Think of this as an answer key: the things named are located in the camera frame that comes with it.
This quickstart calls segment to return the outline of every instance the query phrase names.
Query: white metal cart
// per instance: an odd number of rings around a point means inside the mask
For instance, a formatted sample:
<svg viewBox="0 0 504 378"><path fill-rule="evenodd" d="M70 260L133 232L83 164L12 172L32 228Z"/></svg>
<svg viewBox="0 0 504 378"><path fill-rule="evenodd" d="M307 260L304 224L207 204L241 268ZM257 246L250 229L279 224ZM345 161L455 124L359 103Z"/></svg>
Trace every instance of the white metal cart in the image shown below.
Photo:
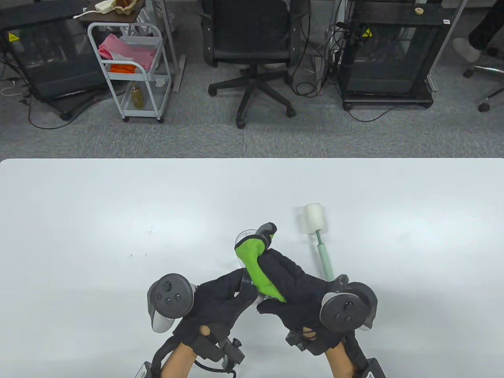
<svg viewBox="0 0 504 378"><path fill-rule="evenodd" d="M99 26L144 26L151 28L154 34L152 37L129 36L126 35L126 33L123 33L123 36L120 38L121 41L131 46L150 47L152 49L155 49L154 59L152 61L150 69L147 71L140 64L131 60L103 59L100 56L98 47L92 35L93 29ZM157 118L157 121L159 123L163 123L163 113L166 107L166 103L168 102L168 96L171 89L171 75L164 47L165 38L163 38L161 31L156 26L146 23L127 24L93 22L88 27L88 36L89 40L91 41L91 45L93 46L96 57L100 62L101 69L103 71L105 79L107 80L107 84L110 88L112 96L114 97L117 108L119 109L122 120L124 122L128 122L130 120L130 117L155 117ZM161 57L163 57L164 67L162 67L160 64ZM119 74L110 72L112 65L134 65L137 68L136 71L138 73ZM124 97L122 98L122 101L119 101L115 93L114 87L112 86L112 80L125 80L130 82L128 84ZM137 109L133 105L130 93L130 87L133 82L136 82L137 85L140 86L145 97L145 107L142 109Z"/></svg>

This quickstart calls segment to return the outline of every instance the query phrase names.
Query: black metal rack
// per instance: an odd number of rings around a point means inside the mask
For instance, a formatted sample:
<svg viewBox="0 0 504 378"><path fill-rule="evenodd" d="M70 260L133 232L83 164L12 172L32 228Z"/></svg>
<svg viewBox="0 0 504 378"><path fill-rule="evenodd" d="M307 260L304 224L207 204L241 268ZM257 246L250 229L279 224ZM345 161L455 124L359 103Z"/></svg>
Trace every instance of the black metal rack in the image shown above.
<svg viewBox="0 0 504 378"><path fill-rule="evenodd" d="M106 88L106 81L75 14L82 0L53 0L0 10L0 39L30 94L69 120Z"/></svg>
<svg viewBox="0 0 504 378"><path fill-rule="evenodd" d="M453 10L390 0L353 0L351 6L338 71L343 108L429 108L433 99L425 79L450 30Z"/></svg>

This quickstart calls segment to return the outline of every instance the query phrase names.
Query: white shoe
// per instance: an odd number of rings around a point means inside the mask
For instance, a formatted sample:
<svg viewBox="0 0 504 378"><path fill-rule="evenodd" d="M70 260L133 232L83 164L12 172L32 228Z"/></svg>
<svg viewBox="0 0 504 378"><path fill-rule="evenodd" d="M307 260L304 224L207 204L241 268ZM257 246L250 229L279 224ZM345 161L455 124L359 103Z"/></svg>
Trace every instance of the white shoe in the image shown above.
<svg viewBox="0 0 504 378"><path fill-rule="evenodd" d="M481 56L481 51L471 46L465 38L455 38L453 40L453 48L469 63L475 63Z"/></svg>

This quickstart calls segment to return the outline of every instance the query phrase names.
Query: gray floor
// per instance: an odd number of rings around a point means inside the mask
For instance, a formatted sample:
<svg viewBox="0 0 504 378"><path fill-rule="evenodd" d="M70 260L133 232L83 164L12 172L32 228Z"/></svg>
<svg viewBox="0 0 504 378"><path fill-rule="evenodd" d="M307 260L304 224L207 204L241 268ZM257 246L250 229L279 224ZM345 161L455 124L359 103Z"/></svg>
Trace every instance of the gray floor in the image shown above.
<svg viewBox="0 0 504 378"><path fill-rule="evenodd" d="M482 11L463 15L455 36L467 35ZM235 112L242 92L217 97L209 83L234 78L238 71L204 64L197 16L179 16L179 51L187 66L174 94L165 124L151 119L123 123L115 104L96 104L60 130L29 125L27 107L17 97L0 97L0 160L8 158L137 157L504 157L504 101L489 113L477 104L499 83L492 77L462 77L467 66L448 46L435 73L439 92L429 110L396 110L360 123L341 109L336 91L327 86L315 99L296 97L282 82L273 83L288 97L297 117L262 94L247 109L247 127L238 130ZM382 110L355 111L369 119ZM45 127L61 124L44 105L34 105L32 120Z"/></svg>

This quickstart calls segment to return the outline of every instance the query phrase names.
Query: hand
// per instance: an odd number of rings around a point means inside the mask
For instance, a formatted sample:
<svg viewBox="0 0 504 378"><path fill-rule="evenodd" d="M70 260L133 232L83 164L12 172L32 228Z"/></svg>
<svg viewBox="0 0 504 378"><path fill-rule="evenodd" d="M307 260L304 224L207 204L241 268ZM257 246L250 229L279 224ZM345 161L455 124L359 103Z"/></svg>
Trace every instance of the hand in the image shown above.
<svg viewBox="0 0 504 378"><path fill-rule="evenodd" d="M266 299L257 306L259 313L277 315L283 325L302 336L307 343L317 339L324 348L336 347L344 334L329 331L320 321L322 298L331 284L306 274L280 252L269 249L258 258L261 270L272 281L287 303Z"/></svg>
<svg viewBox="0 0 504 378"><path fill-rule="evenodd" d="M229 335L238 317L258 295L253 285L241 287L243 271L244 269L235 270L196 288L191 311L173 331L173 337L178 343L192 347L196 354L206 358L197 350L197 345L202 345L202 335L206 339L203 343L212 345Z"/></svg>

